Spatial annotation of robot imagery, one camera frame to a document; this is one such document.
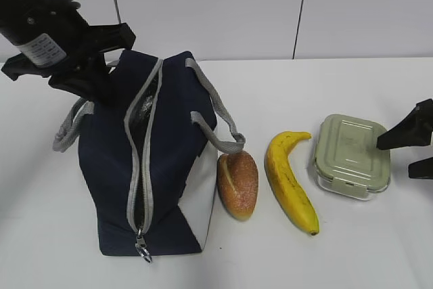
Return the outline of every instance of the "bread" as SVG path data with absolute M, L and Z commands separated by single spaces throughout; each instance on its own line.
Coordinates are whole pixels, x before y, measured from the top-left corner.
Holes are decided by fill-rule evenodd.
M 254 211 L 258 193 L 258 171 L 249 153 L 223 154 L 218 161 L 218 192 L 225 208 L 245 221 Z

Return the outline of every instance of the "plastic lid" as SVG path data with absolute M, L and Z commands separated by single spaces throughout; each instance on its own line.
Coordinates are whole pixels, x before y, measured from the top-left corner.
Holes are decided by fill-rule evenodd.
M 323 121 L 315 151 L 317 172 L 342 192 L 380 192 L 390 180 L 390 151 L 376 148 L 386 129 L 375 122 L 333 114 Z

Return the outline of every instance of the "white table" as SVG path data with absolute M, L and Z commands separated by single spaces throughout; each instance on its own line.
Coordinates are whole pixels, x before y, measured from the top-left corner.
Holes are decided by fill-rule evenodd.
M 433 156 L 433 148 L 392 151 L 390 187 L 360 202 L 320 190 L 307 170 L 314 140 L 301 143 L 290 159 L 319 214 L 321 232 L 314 238 L 284 215 L 262 163 L 275 134 L 317 136 L 329 114 L 393 127 L 432 97 L 433 59 L 200 65 L 258 163 L 252 218 L 233 220 L 216 197 L 202 254 L 157 257 L 153 265 L 102 256 L 76 146 L 65 154 L 50 150 L 74 96 L 50 89 L 43 79 L 13 83 L 2 77 L 0 288 L 433 288 L 433 181 L 407 177 L 407 165 Z M 228 139 L 223 124 L 219 133 Z

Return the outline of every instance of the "bag handle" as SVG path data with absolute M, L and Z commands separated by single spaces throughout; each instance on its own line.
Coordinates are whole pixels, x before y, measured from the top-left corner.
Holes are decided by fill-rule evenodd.
M 72 146 L 76 138 L 80 135 L 81 123 L 85 115 L 93 114 L 95 104 L 80 98 L 73 105 L 65 121 L 60 126 L 59 131 L 55 134 L 53 150 L 55 152 L 65 152 Z
M 236 154 L 241 152 L 244 149 L 245 137 L 237 131 L 236 124 L 233 121 L 230 113 L 225 108 L 218 92 L 213 87 L 209 79 L 207 79 L 202 69 L 194 59 L 187 58 L 185 65 L 188 68 L 194 70 L 198 81 L 205 88 L 205 90 L 208 91 L 215 112 L 229 125 L 230 134 L 234 138 L 235 142 L 219 140 L 212 128 L 209 127 L 208 123 L 204 120 L 203 116 L 199 112 L 191 112 L 192 123 L 196 123 L 201 128 L 206 138 L 220 152 L 224 152 L 226 154 Z

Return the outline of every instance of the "zipper pull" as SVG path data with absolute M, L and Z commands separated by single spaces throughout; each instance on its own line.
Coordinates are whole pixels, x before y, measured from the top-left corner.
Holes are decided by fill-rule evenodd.
M 146 242 L 144 241 L 142 228 L 138 229 L 137 233 L 137 243 L 135 244 L 135 248 L 137 249 L 137 252 L 141 255 L 143 259 L 145 259 L 146 262 L 152 263 L 153 258 L 149 251 L 147 250 Z

